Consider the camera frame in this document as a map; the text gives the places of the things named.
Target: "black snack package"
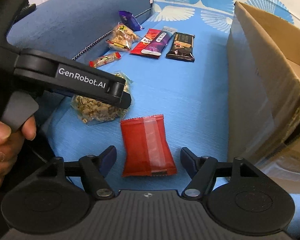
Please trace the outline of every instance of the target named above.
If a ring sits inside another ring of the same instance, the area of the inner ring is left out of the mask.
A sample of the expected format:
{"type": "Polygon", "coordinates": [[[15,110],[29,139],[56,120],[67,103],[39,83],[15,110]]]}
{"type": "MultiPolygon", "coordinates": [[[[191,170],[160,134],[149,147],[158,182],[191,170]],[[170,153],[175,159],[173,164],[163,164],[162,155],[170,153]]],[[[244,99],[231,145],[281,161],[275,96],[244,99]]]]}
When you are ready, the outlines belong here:
{"type": "Polygon", "coordinates": [[[194,62],[192,55],[194,35],[176,33],[166,58],[194,62]]]}

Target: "gray trigger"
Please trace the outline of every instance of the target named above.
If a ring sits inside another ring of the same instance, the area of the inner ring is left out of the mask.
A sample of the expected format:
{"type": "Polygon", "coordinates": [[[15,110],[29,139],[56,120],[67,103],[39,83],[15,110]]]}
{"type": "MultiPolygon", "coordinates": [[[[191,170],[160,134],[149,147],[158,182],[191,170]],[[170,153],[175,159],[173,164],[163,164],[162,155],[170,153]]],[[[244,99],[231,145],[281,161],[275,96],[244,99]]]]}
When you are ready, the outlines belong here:
{"type": "Polygon", "coordinates": [[[27,93],[15,91],[1,117],[1,122],[16,132],[39,109],[38,103],[27,93]]]}

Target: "human hand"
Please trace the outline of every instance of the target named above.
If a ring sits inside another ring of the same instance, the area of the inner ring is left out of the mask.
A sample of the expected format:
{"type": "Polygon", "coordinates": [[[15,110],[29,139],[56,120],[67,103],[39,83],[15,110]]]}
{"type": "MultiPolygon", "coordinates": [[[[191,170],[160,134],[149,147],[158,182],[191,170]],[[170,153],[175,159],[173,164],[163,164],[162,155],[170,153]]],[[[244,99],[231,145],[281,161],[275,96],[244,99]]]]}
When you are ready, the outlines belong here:
{"type": "Polygon", "coordinates": [[[0,187],[4,176],[9,173],[17,161],[24,139],[33,140],[36,136],[35,119],[31,116],[21,130],[11,133],[8,125],[0,122],[0,187]]]}

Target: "bag of nuts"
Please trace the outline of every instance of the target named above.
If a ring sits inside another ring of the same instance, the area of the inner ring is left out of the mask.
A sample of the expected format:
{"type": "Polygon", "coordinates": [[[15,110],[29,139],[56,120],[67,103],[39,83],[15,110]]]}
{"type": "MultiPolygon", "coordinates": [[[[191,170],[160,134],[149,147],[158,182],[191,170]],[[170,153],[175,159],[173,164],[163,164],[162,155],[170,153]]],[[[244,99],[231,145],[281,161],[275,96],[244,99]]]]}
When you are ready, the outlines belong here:
{"type": "MultiPolygon", "coordinates": [[[[129,86],[132,83],[132,81],[123,73],[117,72],[114,73],[114,75],[124,78],[126,80],[126,84],[123,90],[130,94],[129,86]]],[[[122,109],[116,106],[101,103],[91,98],[82,97],[78,95],[73,96],[71,100],[71,106],[77,111],[79,119],[87,125],[111,122],[118,118],[122,120],[129,110],[129,108],[122,109]]]]}
{"type": "Polygon", "coordinates": [[[119,23],[113,28],[111,37],[106,42],[109,48],[130,52],[132,50],[132,43],[141,41],[141,38],[136,35],[126,25],[119,23]]]}

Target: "crosshair logo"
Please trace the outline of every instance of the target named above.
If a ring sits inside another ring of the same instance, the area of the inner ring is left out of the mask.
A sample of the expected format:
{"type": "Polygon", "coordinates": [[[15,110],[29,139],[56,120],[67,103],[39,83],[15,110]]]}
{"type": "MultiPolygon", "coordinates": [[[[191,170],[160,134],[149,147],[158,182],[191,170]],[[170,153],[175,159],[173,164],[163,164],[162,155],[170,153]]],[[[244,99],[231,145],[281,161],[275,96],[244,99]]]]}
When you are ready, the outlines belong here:
{"type": "Polygon", "coordinates": [[[146,193],[146,194],[143,194],[146,198],[150,198],[150,197],[152,197],[153,196],[153,194],[151,194],[151,193],[146,193]]]}

